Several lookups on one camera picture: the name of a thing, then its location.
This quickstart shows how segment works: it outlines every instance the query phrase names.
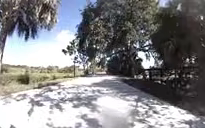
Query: cloud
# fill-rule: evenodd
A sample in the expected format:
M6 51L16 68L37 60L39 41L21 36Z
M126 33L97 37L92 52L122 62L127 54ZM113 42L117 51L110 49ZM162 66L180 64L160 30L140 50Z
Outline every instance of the cloud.
M72 65L70 56L65 56L62 53L70 41L75 38L74 34L69 30L62 30L59 32L55 39L35 43L32 45L20 44L18 54L12 52L15 48L9 48L4 63L7 64L20 64L28 66L59 66L65 67Z

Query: sky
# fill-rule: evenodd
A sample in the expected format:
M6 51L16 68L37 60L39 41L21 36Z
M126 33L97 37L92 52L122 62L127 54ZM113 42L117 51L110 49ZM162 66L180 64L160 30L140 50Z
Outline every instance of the sky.
M58 23L51 31L41 31L38 38L25 42L16 33L8 37L4 52L3 63L28 66L59 66L72 65L72 57L65 56L62 49L66 48L75 38L76 26L81 22L81 11L86 6L86 0L62 0L59 8ZM146 61L145 68L153 65L154 61Z

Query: green grass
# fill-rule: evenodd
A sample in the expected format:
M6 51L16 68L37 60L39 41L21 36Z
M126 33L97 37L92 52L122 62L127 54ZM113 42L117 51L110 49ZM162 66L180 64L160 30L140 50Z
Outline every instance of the green grass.
M6 96L10 95L12 93L16 92L22 92L22 91L27 91L31 89L39 89L42 87L50 86L52 85L51 83L61 83L65 82L68 80L71 80L72 78L64 78L64 79L57 79L57 80L49 80L49 81L44 81L41 83L34 83L34 84L29 84L29 85L22 85L22 84L10 84L7 86L0 86L0 96Z
M73 79L73 67L58 68L49 66L28 67L3 65L0 79L0 96L41 88Z

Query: road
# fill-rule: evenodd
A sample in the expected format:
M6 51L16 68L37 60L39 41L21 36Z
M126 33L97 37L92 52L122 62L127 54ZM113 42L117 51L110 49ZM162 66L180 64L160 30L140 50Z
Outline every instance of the road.
M0 128L205 128L205 120L94 76L0 97Z

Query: palm tree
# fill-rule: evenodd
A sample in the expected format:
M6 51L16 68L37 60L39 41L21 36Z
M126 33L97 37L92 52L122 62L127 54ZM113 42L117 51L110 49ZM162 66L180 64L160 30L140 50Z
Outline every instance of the palm tree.
M0 0L0 70L7 36L16 31L25 41L57 22L60 0Z

